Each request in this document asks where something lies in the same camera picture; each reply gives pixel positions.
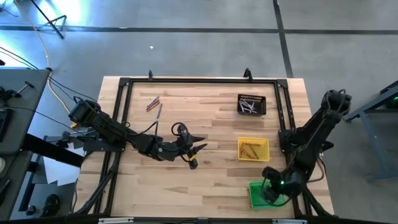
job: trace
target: yellow plastic tray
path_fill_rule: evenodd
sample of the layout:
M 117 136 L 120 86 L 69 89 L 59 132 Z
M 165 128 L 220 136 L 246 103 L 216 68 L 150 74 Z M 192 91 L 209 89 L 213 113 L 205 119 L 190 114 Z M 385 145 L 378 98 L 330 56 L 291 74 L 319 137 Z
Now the yellow plastic tray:
M 268 139 L 238 137 L 238 159 L 269 161 Z

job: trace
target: concrete floor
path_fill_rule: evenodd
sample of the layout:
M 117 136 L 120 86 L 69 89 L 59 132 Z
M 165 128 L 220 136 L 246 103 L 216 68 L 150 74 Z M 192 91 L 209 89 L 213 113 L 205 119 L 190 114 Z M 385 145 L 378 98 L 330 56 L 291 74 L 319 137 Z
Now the concrete floor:
M 272 0 L 37 2 L 50 18 L 66 14 L 70 26 L 277 27 Z M 44 22 L 29 1 L 20 3 L 36 24 Z M 279 4 L 286 29 L 398 29 L 398 2 L 393 0 L 280 0 Z M 12 1 L 7 2 L 6 9 L 19 17 L 0 12 L 0 26 L 27 25 Z M 149 69 L 154 75 L 240 77 L 249 67 L 255 77 L 286 77 L 278 34 L 63 34 L 65 39 L 61 40 L 54 32 L 41 32 L 53 77 L 93 98 L 98 96 L 103 76 L 147 75 Z M 305 79 L 313 112 L 327 90 L 345 88 L 353 96 L 352 109 L 356 109 L 397 80 L 398 35 L 286 35 L 286 39 L 294 77 Z M 46 67 L 43 47 L 34 32 L 0 30 L 0 46 L 40 68 Z M 5 59 L 10 66 L 20 66 Z M 71 108 L 74 102 L 60 95 Z M 70 123 L 47 88 L 38 111 Z M 375 126 L 396 133 L 394 119 L 382 119 L 374 119 Z M 38 115 L 29 132 L 42 137 L 64 130 Z M 397 179 L 365 179 L 365 175 L 377 172 L 378 164 L 361 122 L 340 123 L 329 140 L 335 147 L 325 153 L 325 163 L 335 213 L 343 218 L 397 223 Z M 394 163 L 396 152 L 389 153 Z M 48 192 L 43 190 L 46 187 L 38 186 L 35 194 Z M 52 188 L 54 192 L 68 192 L 65 201 L 70 201 L 72 190 Z M 40 197 L 32 200 L 38 206 L 43 203 Z M 23 216 L 17 212 L 12 215 Z

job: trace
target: yellow cable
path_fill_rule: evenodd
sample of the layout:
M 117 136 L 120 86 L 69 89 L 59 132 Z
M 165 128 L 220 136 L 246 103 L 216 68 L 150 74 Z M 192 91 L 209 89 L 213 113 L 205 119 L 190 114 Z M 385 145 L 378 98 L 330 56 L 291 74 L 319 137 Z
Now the yellow cable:
M 16 4 L 16 6 L 18 7 L 18 9 L 21 11 L 21 13 L 24 15 L 25 19 L 28 20 L 28 22 L 30 23 L 30 25 L 33 27 L 33 29 L 35 30 L 37 36 L 39 37 L 40 41 L 43 44 L 44 47 L 44 52 L 45 52 L 45 58 L 47 59 L 47 67 L 50 68 L 50 62 L 49 62 L 49 53 L 47 52 L 47 48 L 44 44 L 44 41 L 42 39 L 42 37 L 40 36 L 39 32 L 37 31 L 35 25 L 33 25 L 33 22 L 29 19 L 29 16 L 26 14 L 25 10 L 22 9 L 22 7 L 19 5 L 17 0 L 14 0 L 14 3 Z M 50 79 L 47 79 L 47 85 L 49 86 L 51 92 L 54 94 L 55 97 L 57 97 L 57 99 L 62 103 L 63 107 L 66 109 L 66 111 L 68 113 L 70 113 L 70 110 L 68 109 L 67 105 L 65 104 L 65 102 L 57 95 L 57 93 L 52 89 L 51 86 L 51 82 Z

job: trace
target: black bin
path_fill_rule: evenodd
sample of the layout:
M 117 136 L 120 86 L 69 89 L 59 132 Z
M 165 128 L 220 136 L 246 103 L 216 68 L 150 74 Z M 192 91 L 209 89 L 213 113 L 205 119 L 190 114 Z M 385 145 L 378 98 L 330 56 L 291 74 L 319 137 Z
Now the black bin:
M 246 110 L 242 111 L 242 107 L 239 104 L 239 101 L 244 100 L 250 105 L 254 103 L 253 108 L 257 111 L 257 113 L 251 113 Z M 238 113 L 242 115 L 253 115 L 253 116 L 262 116 L 266 114 L 266 97 L 265 96 L 254 96 L 254 95 L 246 95 L 246 94 L 238 94 Z

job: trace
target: wooden tabletop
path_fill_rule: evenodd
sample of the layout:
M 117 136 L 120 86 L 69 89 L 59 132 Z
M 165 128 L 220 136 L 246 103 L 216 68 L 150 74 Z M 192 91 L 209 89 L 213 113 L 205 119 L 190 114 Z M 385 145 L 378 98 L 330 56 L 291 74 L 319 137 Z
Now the wooden tabletop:
M 120 77 L 104 77 L 98 103 L 108 114 L 113 113 Z M 304 80 L 287 79 L 296 126 L 311 117 Z M 242 116 L 236 112 L 238 93 L 267 98 L 267 114 Z M 282 104 L 285 100 L 280 91 Z M 248 184 L 261 181 L 265 166 L 282 170 L 285 158 L 279 149 L 280 129 L 274 87 L 270 84 L 230 83 L 135 83 L 132 88 L 129 116 L 131 128 L 145 130 L 155 120 L 158 108 L 146 112 L 146 106 L 160 96 L 163 103 L 158 135 L 165 141 L 175 140 L 171 125 L 181 121 L 194 136 L 206 137 L 207 147 L 198 153 L 199 166 L 190 170 L 187 163 L 158 162 L 138 154 L 127 144 L 122 154 L 114 193 L 112 216 L 134 217 L 223 217 L 223 218 L 293 218 L 292 203 L 281 208 L 254 210 L 250 207 Z M 119 119 L 123 113 L 122 97 Z M 238 137 L 267 138 L 269 162 L 239 161 Z M 90 155 L 81 168 L 77 189 L 78 210 L 98 185 L 103 152 Z M 316 167 L 312 178 L 321 176 Z M 326 211 L 333 213 L 326 178 L 308 185 Z M 103 202 L 108 195 L 106 188 Z M 302 198 L 300 208 L 304 211 Z

